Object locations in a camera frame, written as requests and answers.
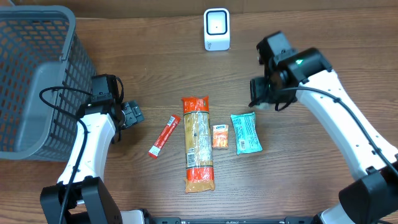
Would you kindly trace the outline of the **teal wet wipes pack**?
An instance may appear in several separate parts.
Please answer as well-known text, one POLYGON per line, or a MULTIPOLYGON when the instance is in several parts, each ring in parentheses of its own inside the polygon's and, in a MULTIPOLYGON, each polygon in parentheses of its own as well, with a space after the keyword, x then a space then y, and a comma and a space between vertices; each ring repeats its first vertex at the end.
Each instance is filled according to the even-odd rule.
POLYGON ((237 155, 261 152, 262 146, 256 132, 255 112, 232 114, 231 120, 236 136, 237 155))

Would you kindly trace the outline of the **orange kleenex tissue pack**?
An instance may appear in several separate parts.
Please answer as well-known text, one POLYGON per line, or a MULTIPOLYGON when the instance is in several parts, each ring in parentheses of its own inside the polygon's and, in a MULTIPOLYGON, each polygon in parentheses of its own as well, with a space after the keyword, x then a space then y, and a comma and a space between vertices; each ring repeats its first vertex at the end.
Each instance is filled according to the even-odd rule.
POLYGON ((212 147, 214 149, 228 148, 229 126, 227 124, 213 125, 212 147))

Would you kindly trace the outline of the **red stick packet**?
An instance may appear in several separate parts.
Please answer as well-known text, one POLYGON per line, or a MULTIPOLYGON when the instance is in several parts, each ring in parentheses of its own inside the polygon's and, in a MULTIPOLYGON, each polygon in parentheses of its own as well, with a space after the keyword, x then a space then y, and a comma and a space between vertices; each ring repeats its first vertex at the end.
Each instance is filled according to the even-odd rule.
POLYGON ((165 128, 162 130, 161 134, 155 141, 154 145, 149 149, 148 155, 154 159, 158 158, 161 149, 164 147, 165 143, 169 139, 170 135, 173 133, 174 129, 179 124, 181 118, 176 114, 173 114, 168 120, 165 128))

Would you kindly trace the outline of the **long spaghetti pasta package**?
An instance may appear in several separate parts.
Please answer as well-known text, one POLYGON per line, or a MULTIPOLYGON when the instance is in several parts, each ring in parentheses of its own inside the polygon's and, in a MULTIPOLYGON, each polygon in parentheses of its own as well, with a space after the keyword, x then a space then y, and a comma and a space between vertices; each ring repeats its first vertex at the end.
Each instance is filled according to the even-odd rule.
POLYGON ((187 193, 215 189, 208 97, 182 98, 187 193))

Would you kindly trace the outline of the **green lid jar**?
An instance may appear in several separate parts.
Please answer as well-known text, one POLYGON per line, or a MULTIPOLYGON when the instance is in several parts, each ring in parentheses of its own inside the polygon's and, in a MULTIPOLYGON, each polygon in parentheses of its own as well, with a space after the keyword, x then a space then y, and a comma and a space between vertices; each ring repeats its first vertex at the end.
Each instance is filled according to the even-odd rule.
POLYGON ((269 110, 270 107, 271 107, 271 105, 266 102, 261 102, 261 103, 254 105, 254 108, 257 110, 269 110))

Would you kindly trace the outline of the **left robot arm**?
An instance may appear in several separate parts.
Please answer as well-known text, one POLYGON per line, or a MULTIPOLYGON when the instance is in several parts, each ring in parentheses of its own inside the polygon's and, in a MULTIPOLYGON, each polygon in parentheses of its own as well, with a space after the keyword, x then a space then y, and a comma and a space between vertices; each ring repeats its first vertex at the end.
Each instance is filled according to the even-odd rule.
POLYGON ((70 158, 57 184, 45 187, 40 204, 48 223, 122 223, 123 217, 104 182, 108 149, 121 132, 144 120, 135 101, 125 102, 124 87, 115 75, 91 79, 88 99, 75 114, 77 121, 70 158))

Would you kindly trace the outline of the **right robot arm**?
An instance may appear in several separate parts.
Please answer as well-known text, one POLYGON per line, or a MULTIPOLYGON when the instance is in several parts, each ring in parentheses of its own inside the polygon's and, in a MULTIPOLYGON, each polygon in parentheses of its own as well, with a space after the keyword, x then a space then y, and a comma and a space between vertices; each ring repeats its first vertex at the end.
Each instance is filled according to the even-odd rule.
POLYGON ((354 182, 313 223, 383 223, 397 211, 397 148, 349 97, 331 63, 316 48, 299 52, 282 32, 257 45, 264 76, 250 81, 250 107, 282 111, 299 102, 319 120, 342 153, 354 182))

